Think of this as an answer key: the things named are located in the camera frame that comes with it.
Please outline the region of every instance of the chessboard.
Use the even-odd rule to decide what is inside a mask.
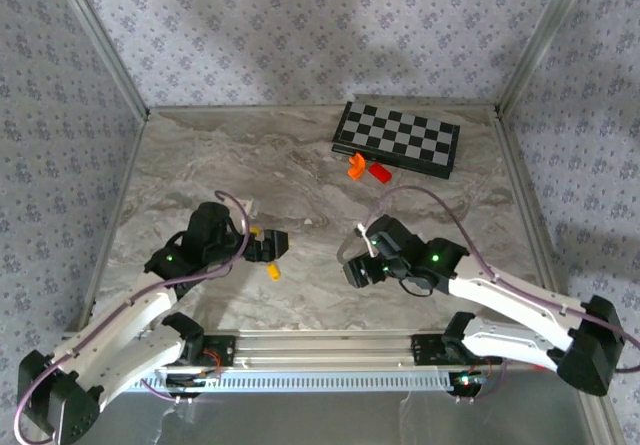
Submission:
[[[331,149],[447,179],[459,134],[458,125],[348,102]]]

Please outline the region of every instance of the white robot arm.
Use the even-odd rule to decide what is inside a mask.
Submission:
[[[582,303],[496,268],[485,269],[465,247],[442,238],[424,243],[388,215],[364,233],[378,253],[372,256],[370,251],[344,264],[347,280],[356,288],[387,278],[406,280],[430,292],[476,302],[519,324],[491,323],[459,312],[442,337],[453,357],[466,361],[502,357],[532,363],[556,372],[578,390],[606,395],[625,341],[582,317],[594,317],[619,329],[611,302],[594,296]]]
[[[288,250],[287,233],[264,230],[262,235],[258,240],[254,233],[240,234],[224,205],[201,204],[188,229],[153,254],[145,273],[122,301],[95,317],[51,355],[33,351],[22,360],[14,423],[18,440],[29,443],[19,430],[22,413],[56,443],[71,444],[118,394],[153,370],[170,364],[230,365],[218,350],[220,346],[226,350],[228,344],[208,340],[202,327],[181,313],[166,316],[154,330],[141,334],[208,278],[203,273],[208,267],[219,265],[219,270],[228,271],[225,264],[240,257],[269,263]]]

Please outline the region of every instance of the patterned wallpaper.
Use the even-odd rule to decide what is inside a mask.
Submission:
[[[640,0],[579,0],[508,119],[527,163],[559,278],[601,294],[640,334]],[[640,362],[627,347],[625,365]],[[640,444],[640,380],[611,392]]]
[[[92,0],[147,106],[496,100],[547,0]]]
[[[80,310],[137,131],[66,0],[0,0],[0,443],[17,364]]]

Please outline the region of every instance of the marble surface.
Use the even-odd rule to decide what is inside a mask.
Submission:
[[[460,124],[450,180],[399,169],[383,185],[354,182],[347,157],[331,152],[341,108],[152,113],[126,195],[97,310],[119,296],[142,264],[216,189],[256,200],[254,224],[290,234],[273,282],[263,264],[241,262],[194,288],[175,308],[216,329],[429,329],[479,306],[435,294],[414,298],[393,280],[362,290],[344,278],[336,252],[368,208],[392,186],[420,184],[440,195],[494,265],[535,281],[534,266],[493,128],[482,115],[406,111]],[[429,197],[401,192],[384,210],[423,239],[462,238]]]

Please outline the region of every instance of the red block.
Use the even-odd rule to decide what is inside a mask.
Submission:
[[[371,175],[376,177],[382,183],[387,183],[389,180],[391,180],[391,172],[379,163],[374,163],[373,165],[371,165],[369,167],[369,172],[371,172]]]

